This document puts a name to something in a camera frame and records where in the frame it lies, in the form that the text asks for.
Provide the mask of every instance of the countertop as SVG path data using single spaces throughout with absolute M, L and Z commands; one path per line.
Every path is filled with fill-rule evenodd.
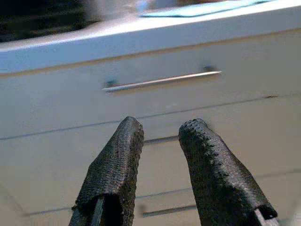
M 275 0 L 198 17 L 128 15 L 63 34 L 0 44 L 0 73 L 75 64 L 301 28 L 301 0 Z

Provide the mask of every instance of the light blue towel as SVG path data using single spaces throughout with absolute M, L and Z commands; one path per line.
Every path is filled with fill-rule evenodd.
M 179 8 L 174 8 L 167 11 L 145 13 L 143 17 L 192 17 L 205 14 L 212 14 L 221 11 L 241 8 L 255 5 L 258 3 L 268 2 L 271 0 L 229 0 L 213 3 L 202 3 L 197 5 L 189 5 Z

